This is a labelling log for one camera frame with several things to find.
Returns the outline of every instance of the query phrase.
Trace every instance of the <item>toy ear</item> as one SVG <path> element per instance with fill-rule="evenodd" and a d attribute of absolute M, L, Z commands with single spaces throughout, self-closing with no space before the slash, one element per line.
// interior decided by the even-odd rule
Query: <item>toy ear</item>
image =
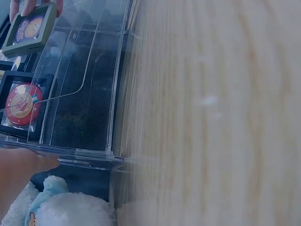
<path fill-rule="evenodd" d="M 34 215 L 33 212 L 31 212 L 29 216 L 30 216 L 30 219 L 32 219 L 32 220 L 35 220 L 35 218 L 36 218 L 36 216 Z"/>

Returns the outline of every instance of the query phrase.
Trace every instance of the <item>cartoon picture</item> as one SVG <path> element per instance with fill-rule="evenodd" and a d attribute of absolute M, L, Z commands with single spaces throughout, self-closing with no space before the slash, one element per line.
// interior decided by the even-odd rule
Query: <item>cartoon picture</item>
<path fill-rule="evenodd" d="M 23 20 L 20 23 L 18 31 L 16 33 L 16 43 L 37 39 L 43 20 L 43 16 L 35 16 L 31 19 Z"/>

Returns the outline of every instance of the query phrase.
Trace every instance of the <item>human hand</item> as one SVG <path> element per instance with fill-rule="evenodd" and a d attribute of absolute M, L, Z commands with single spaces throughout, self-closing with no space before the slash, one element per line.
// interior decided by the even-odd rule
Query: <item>human hand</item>
<path fill-rule="evenodd" d="M 59 164 L 55 158 L 37 155 L 28 149 L 0 149 L 0 221 L 34 174 Z"/>
<path fill-rule="evenodd" d="M 50 0 L 42 0 L 42 3 L 49 3 Z M 55 4 L 57 7 L 57 16 L 60 16 L 63 11 L 63 0 L 55 0 Z M 13 21 L 15 15 L 19 12 L 20 0 L 11 0 L 10 2 L 10 13 L 9 19 Z M 30 14 L 33 8 L 37 5 L 37 0 L 25 0 L 25 7 L 22 12 L 22 16 L 26 16 Z"/>

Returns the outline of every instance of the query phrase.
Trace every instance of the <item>stuffed animal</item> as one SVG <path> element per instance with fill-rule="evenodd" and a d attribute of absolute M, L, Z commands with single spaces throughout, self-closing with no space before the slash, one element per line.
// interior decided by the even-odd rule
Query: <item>stuffed animal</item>
<path fill-rule="evenodd" d="M 24 198 L 28 190 L 34 189 L 30 183 L 19 195 L 4 218 L 3 226 L 114 226 L 114 211 L 106 201 L 82 193 L 69 193 L 62 178 L 46 178 L 44 191 L 35 198 L 34 195 L 26 198 L 31 200 L 30 205 L 20 202 L 21 196 Z M 27 208 L 26 212 L 14 210 L 20 206 Z M 16 223 L 16 218 L 23 219 L 22 223 Z"/>
<path fill-rule="evenodd" d="M 32 182 L 29 182 L 24 190 L 19 194 L 14 203 L 10 206 L 7 215 L 2 220 L 1 226 L 23 226 L 25 215 L 32 204 L 33 200 L 38 196 L 39 191 Z"/>

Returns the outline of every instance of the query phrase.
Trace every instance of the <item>green frame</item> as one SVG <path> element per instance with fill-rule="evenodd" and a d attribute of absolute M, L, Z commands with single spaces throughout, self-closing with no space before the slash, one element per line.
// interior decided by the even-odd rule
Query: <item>green frame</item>
<path fill-rule="evenodd" d="M 37 39 L 28 40 L 13 45 L 13 41 L 15 39 L 20 22 L 25 18 L 30 18 L 32 16 L 38 16 L 43 14 L 45 14 L 45 17 L 40 28 L 40 34 L 37 37 Z M 54 2 L 35 7 L 34 10 L 28 16 L 21 16 L 21 13 L 18 13 L 15 16 L 14 21 L 12 22 L 8 35 L 2 46 L 3 54 L 6 57 L 11 58 L 42 51 L 52 32 L 56 15 L 57 8 Z"/>

